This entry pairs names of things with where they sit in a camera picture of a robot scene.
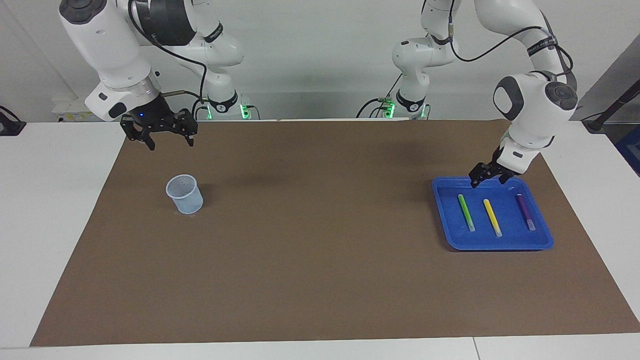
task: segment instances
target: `brown table mat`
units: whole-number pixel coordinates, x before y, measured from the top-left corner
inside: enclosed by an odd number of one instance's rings
[[[32,346],[640,332],[541,157],[523,176],[556,246],[456,252],[431,181],[507,124],[200,124],[126,142]],[[177,174],[204,208],[177,213]]]

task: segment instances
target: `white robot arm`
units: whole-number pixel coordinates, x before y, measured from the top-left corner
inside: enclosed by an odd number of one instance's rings
[[[193,146],[198,131],[193,111],[169,109],[151,65],[141,55],[136,29],[202,77],[200,101],[222,115],[242,113],[231,78],[222,68],[241,63],[243,51],[223,32],[208,0],[62,0],[60,19],[100,77],[85,100],[87,107],[105,121],[125,115],[120,122],[130,140],[145,142],[153,150],[150,134],[171,131]]]
[[[416,119],[428,89],[426,67],[441,66],[460,58],[454,39],[453,18],[460,0],[427,0],[422,24],[427,38],[401,42],[394,63],[403,72],[396,94],[396,109]],[[531,161],[548,147],[558,127],[571,118],[578,103],[577,84],[564,63],[557,40],[540,9],[531,0],[475,0],[476,14],[488,30],[508,35],[526,47],[534,71],[508,76],[495,89],[497,109],[511,121],[493,159],[479,163],[469,174],[472,186],[495,176],[505,183],[523,174]]]

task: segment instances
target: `plastic tray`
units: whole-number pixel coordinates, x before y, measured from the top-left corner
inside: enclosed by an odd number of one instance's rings
[[[466,251],[499,250],[547,250],[554,246],[554,239],[538,209],[527,184],[518,178],[505,185],[490,179],[476,189],[468,177],[439,177],[433,181],[433,193],[438,203],[442,226],[447,241],[454,249]],[[476,231],[469,231],[458,195],[467,201]],[[536,226],[530,231],[516,196],[522,194]],[[489,199],[503,236],[498,238],[493,230],[483,201]]]

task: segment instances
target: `clear plastic container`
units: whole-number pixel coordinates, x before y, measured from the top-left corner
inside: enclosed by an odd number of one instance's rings
[[[198,181],[191,175],[178,175],[169,180],[166,194],[178,207],[178,211],[185,215],[197,213],[204,203]]]

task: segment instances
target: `marker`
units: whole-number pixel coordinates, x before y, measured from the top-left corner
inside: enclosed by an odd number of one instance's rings
[[[533,224],[533,218],[529,213],[529,208],[527,208],[527,203],[524,201],[524,196],[521,193],[516,196],[518,199],[518,203],[520,204],[520,209],[522,210],[522,214],[524,215],[525,220],[527,221],[527,225],[529,226],[530,231],[535,231],[536,226]]]
[[[491,207],[491,202],[488,199],[484,200],[484,208],[486,208],[486,213],[489,214],[489,219],[491,220],[491,225],[493,225],[493,230],[495,230],[495,235],[499,238],[502,237],[502,230],[500,230],[500,225],[498,224],[498,219],[495,217],[495,213],[493,212],[493,208]]]
[[[474,221],[471,219],[471,213],[469,213],[469,208],[467,207],[467,202],[465,201],[465,197],[462,196],[462,194],[460,194],[458,195],[458,200],[460,201],[462,212],[465,214],[465,219],[467,220],[469,231],[473,233],[474,231],[476,231],[476,226],[474,225]]]

